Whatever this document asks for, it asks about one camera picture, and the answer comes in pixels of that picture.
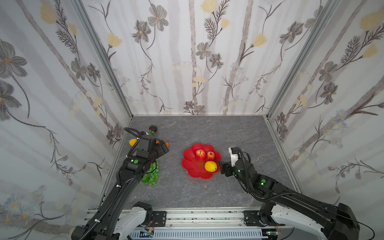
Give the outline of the yellow lemon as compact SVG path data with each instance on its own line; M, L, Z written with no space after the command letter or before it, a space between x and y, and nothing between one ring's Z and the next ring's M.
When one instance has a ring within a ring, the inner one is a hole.
M218 164L214 161L207 161L204 168L207 172L214 173L218 169Z

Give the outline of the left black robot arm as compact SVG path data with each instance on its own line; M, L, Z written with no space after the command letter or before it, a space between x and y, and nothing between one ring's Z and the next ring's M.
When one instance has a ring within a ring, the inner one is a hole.
M151 164L168 152L169 148L163 140L148 135L139 137L116 173L115 187L87 224L74 229L71 239L119 240L127 237L137 226L150 222L152 207L143 203L135 207L136 213L131 218L119 217Z

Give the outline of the yellow pear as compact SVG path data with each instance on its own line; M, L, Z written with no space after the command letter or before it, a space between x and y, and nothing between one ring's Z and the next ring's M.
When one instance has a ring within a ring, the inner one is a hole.
M131 139L131 140L129 140L129 144L130 144L131 147L135 146L137 144L137 142L138 142L138 139Z

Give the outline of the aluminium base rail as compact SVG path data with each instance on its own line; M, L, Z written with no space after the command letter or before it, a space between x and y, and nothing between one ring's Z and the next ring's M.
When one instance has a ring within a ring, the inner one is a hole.
M245 229L245 230L262 230L264 236L268 236L268 239L275 239L278 237L280 231L291 228L296 229L287 225L278 225L277 227L247 227L244 224L243 211L259 211L260 208L217 208L217 209L159 209L151 210L154 211L166 211L167 220L165 227L158 228L146 228L144 224L137 226L135 230L145 230L150 234L153 234L155 230L185 230L185 229ZM123 210L120 214L120 219L124 217L132 217L136 213L135 207L128 210ZM130 234L119 240L128 240Z

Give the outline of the dark mangosteen with green leaves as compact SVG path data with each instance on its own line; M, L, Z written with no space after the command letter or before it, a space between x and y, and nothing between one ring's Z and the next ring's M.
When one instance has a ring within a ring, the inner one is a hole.
M149 134L150 135L155 135L157 133L157 131L158 131L158 127L157 126L151 125L149 127Z

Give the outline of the green grape bunch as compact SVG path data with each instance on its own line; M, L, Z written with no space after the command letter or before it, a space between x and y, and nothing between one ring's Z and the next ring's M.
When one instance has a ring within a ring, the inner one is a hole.
M148 184L150 187L154 186L158 181L159 176L159 160L156 159L152 164L150 169L145 173L141 182Z

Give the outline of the red flower-shaped fruit bowl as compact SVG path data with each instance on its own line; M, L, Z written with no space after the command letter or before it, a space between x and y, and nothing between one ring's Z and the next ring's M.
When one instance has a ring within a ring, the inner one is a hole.
M209 151L213 151L215 153L216 157L214 162L218 164L218 169L214 173L210 173L205 170L204 165L208 161L207 159L204 161L198 161L196 159L195 152L199 149L203 149L206 153ZM184 151L183 157L182 166L192 178L209 180L214 176L214 174L220 171L219 162L222 160L222 156L212 145L196 143Z

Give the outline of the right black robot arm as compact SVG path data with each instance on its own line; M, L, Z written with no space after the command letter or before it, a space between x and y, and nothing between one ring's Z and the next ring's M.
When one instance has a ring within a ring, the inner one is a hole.
M277 180L258 174L248 161L220 163L221 174L235 177L242 189L263 205L256 223L287 225L311 233L322 240L357 240L361 222L352 209L314 200L284 186Z

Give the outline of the black mounting plate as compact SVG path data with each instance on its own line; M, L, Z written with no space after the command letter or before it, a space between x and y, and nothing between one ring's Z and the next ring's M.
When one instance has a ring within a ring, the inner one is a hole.
M244 224L247 227L277 227L272 217L263 211L243 211Z
M151 212L148 220L145 221L144 226L146 228L165 227L166 220L167 220L166 211L154 211L154 212Z

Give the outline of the red apple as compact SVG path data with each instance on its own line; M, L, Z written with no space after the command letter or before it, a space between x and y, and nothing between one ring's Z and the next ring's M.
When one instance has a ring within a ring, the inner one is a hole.
M206 152L203 149L199 149L195 152L195 156L198 161L204 161L206 159Z

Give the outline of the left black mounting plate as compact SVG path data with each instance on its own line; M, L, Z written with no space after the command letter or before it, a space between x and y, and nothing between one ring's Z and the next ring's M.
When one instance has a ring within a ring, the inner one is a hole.
M166 220L167 220L166 211L154 211L154 212L151 212L148 220L145 221L144 226L146 228L165 227Z

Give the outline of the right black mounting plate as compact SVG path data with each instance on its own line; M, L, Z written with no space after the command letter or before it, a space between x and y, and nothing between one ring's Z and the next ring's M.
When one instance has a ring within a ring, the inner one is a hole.
M263 211L243 211L244 224L247 227L277 227L272 217Z

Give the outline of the red yellow pomegranate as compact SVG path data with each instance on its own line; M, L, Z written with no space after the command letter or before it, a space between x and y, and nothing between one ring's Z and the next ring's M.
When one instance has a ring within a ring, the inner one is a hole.
M215 155L215 153L213 151L209 151L209 152L206 153L206 159L208 161L214 161L215 157L216 157L216 155Z

